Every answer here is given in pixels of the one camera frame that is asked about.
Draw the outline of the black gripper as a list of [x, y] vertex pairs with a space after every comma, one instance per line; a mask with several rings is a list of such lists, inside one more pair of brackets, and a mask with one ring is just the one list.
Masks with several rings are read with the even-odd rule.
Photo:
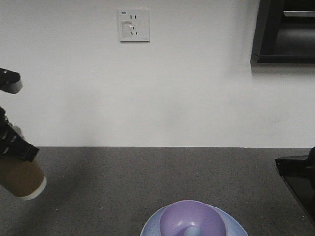
[[[0, 69], [0, 90], [17, 94], [22, 89], [22, 81], [19, 73], [7, 69]], [[39, 148], [26, 142], [14, 129], [6, 111], [0, 108], [0, 158], [13, 158], [21, 161], [34, 161]]]

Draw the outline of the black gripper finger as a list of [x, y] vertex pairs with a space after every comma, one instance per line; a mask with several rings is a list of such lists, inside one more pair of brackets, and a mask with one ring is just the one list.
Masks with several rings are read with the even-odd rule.
[[308, 154], [305, 171], [309, 177], [315, 176], [315, 147], [311, 148]]

